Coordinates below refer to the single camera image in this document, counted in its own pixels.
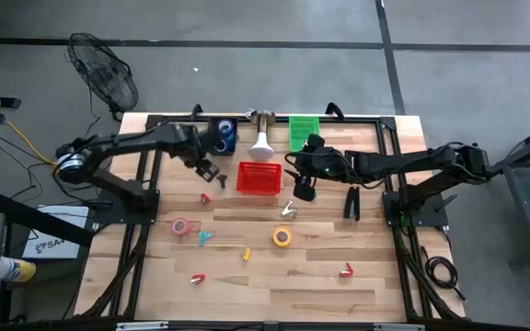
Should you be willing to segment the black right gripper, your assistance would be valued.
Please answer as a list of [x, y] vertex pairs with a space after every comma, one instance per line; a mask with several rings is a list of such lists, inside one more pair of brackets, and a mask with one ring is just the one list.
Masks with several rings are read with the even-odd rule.
[[[308, 148], [305, 151], [292, 152], [294, 168], [301, 176], [352, 182], [351, 165], [341, 152], [324, 147], [325, 140], [314, 133], [308, 135], [306, 145]], [[316, 190], [309, 183], [298, 180], [294, 183], [293, 194], [300, 200], [312, 201]]]

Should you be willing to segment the pink tape roll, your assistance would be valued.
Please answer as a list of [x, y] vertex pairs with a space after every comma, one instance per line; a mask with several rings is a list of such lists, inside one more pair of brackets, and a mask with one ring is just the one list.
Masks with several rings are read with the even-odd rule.
[[171, 232], [176, 236], [184, 236], [188, 234], [190, 230], [190, 222], [183, 217], [178, 217], [171, 222]]

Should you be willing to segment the yellow tape roll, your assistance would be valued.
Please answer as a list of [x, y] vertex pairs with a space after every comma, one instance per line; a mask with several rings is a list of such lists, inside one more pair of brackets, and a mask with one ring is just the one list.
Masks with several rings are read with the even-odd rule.
[[287, 228], [277, 228], [272, 234], [272, 241], [278, 247], [287, 247], [292, 239], [292, 234]]

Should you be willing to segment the green plastic basket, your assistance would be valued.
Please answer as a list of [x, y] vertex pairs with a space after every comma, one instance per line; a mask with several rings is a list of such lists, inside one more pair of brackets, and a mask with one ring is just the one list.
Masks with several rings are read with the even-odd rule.
[[319, 135], [319, 117], [289, 118], [289, 149], [291, 152], [301, 151], [310, 134]]

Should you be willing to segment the black plastic bin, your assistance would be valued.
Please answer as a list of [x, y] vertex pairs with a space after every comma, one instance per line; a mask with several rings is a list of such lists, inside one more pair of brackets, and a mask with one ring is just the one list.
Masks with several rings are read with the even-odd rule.
[[[224, 136], [222, 135], [219, 130], [218, 130], [218, 122], [220, 120], [231, 120], [233, 123], [234, 123], [234, 132], [230, 135], [227, 135], [227, 136]], [[210, 131], [216, 131], [218, 134], [219, 134], [219, 142], [221, 140], [225, 140], [227, 143], [228, 143], [228, 152], [225, 153], [225, 154], [218, 154], [216, 151], [215, 151], [215, 155], [233, 155], [234, 152], [236, 151], [236, 142], [237, 142], [237, 139], [238, 139], [238, 130], [237, 130], [237, 119], [234, 119], [234, 118], [227, 118], [227, 117], [215, 117], [215, 118], [210, 118], [209, 120], [209, 130]]]

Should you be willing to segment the white dome lamp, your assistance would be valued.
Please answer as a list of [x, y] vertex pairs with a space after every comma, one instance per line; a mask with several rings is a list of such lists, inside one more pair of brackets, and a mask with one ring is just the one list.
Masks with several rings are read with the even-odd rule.
[[256, 161], [268, 161], [274, 155], [274, 150], [268, 143], [268, 129], [275, 124], [276, 115], [270, 110], [255, 109], [250, 112], [249, 118], [257, 128], [257, 136], [248, 154]]

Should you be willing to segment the red plastic basket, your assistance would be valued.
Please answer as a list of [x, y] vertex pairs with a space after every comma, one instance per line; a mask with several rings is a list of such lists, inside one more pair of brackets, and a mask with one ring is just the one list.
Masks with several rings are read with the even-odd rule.
[[240, 162], [236, 190], [253, 195], [279, 194], [282, 190], [282, 166], [274, 163]]

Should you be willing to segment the black floor fan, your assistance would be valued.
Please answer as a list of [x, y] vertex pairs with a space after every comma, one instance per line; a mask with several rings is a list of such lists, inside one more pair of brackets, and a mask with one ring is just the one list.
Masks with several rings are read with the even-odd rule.
[[89, 90], [108, 106], [114, 120], [121, 121], [123, 113], [134, 110], [139, 94], [132, 68], [100, 39], [86, 32], [72, 33], [67, 55]]

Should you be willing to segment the white paper sign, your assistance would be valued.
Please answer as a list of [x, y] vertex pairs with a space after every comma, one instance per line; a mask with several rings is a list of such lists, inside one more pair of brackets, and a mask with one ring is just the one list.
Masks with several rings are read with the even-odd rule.
[[[89, 208], [84, 206], [40, 206], [39, 211], [50, 214], [66, 223], [84, 228]], [[59, 237], [32, 230], [26, 243], [22, 258], [31, 259], [74, 259], [77, 258], [79, 245]]]

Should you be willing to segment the yellow white spray can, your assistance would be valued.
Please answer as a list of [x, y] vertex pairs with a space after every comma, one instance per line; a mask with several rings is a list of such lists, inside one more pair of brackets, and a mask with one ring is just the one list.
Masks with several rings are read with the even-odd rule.
[[0, 257], [0, 280], [27, 282], [36, 273], [36, 265], [23, 259]]

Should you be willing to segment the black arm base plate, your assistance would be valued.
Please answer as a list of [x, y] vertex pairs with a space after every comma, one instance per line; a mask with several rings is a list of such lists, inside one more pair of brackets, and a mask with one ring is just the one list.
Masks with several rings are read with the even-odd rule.
[[398, 193], [385, 191], [382, 194], [382, 203], [386, 224], [390, 227], [443, 227], [448, 225], [445, 210], [445, 200], [441, 195], [433, 196], [411, 215], [403, 214], [398, 208]]
[[96, 223], [148, 225], [156, 220], [160, 191], [148, 189], [144, 191], [143, 200], [125, 202], [117, 195], [102, 190], [100, 198], [108, 201], [110, 206], [95, 212]]

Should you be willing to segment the silver metal bracket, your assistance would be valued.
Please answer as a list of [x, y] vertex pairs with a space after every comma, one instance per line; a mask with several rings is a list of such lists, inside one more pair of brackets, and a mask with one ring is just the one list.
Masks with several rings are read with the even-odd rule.
[[373, 331], [426, 331], [424, 325], [414, 324], [374, 324]]
[[118, 323], [115, 331], [165, 331], [168, 330], [168, 322], [144, 321]]

